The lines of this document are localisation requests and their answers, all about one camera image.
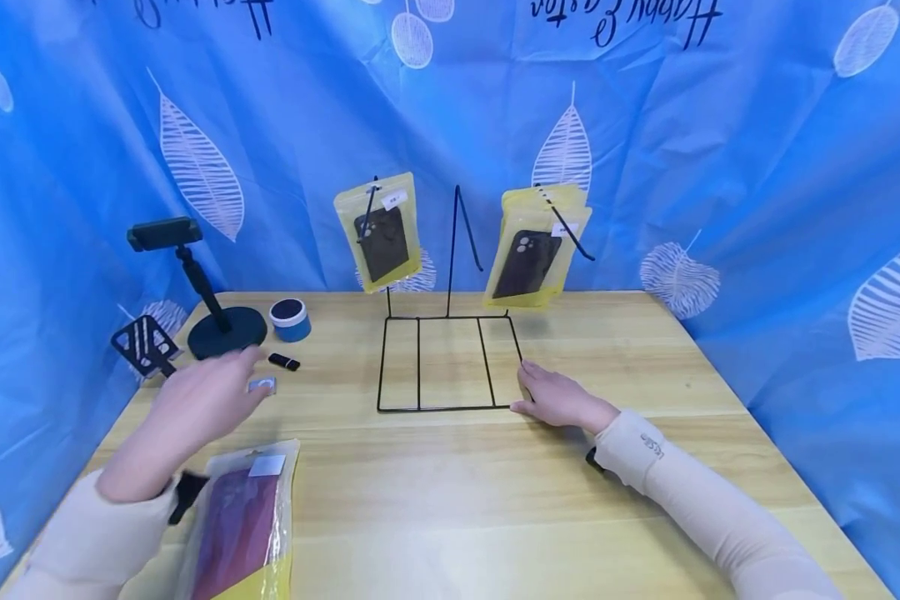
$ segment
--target table surface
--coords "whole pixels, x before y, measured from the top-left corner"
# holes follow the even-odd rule
[[[267,313],[276,294],[222,294]],[[297,358],[261,366],[277,392],[213,454],[298,438],[293,483],[293,600],[482,598],[732,598],[707,557],[656,505],[589,467],[579,432],[507,410],[376,411],[385,295],[303,294],[312,334],[268,352]],[[445,296],[394,294],[394,315],[439,316]],[[200,305],[180,332],[208,314]],[[452,314],[495,314],[479,295]],[[525,358],[638,410],[663,433],[776,514],[848,598],[890,598],[789,463],[680,324],[643,292],[573,292],[552,309],[512,318]],[[422,321],[424,407],[520,398],[507,320]],[[382,405],[417,404],[417,321],[387,329]],[[178,366],[192,361],[181,356]],[[159,381],[141,387],[87,470],[101,467],[147,414]],[[186,527],[124,598],[159,598]]]

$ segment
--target blue backdrop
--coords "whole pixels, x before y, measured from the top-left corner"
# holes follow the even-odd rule
[[[111,333],[196,302],[128,225],[357,290],[332,200],[404,171],[437,289],[454,184],[484,257],[587,189],[569,288],[662,298],[900,597],[900,0],[0,0],[0,582],[137,386]]]

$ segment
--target beige sleeve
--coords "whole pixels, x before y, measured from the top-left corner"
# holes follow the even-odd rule
[[[670,514],[727,575],[737,598],[842,598],[770,512],[635,412],[621,412],[597,435],[595,459]]]
[[[177,481],[148,502],[111,504],[97,493],[100,473],[73,486],[4,600],[115,600],[158,553]]]

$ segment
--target price label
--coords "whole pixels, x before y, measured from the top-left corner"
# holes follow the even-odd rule
[[[250,467],[249,478],[265,478],[267,475],[279,475],[283,472],[283,464],[287,461],[287,457],[283,454],[272,454],[261,456],[253,461],[253,467]]]
[[[391,210],[391,209],[399,206],[399,204],[405,203],[406,201],[407,201],[407,190],[399,189],[399,190],[393,192],[393,194],[388,194],[388,195],[382,197],[382,200],[380,202],[382,203],[384,208],[386,208],[387,210]]]
[[[569,222],[567,225],[570,226],[570,232],[577,235],[577,229],[580,228],[580,223]],[[562,222],[557,222],[556,225],[553,225],[551,236],[552,238],[568,238],[568,229],[563,226]]]

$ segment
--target yellow plastic bag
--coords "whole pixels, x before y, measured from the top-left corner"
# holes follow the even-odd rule
[[[373,203],[364,227],[372,189]],[[420,272],[417,194],[410,172],[342,192],[332,203],[367,294]]]
[[[210,459],[176,600],[290,600],[299,450],[291,440]]]
[[[483,293],[488,308],[544,309],[563,291],[577,247],[553,212],[580,239],[592,213],[576,186],[529,188],[504,196],[504,222]]]

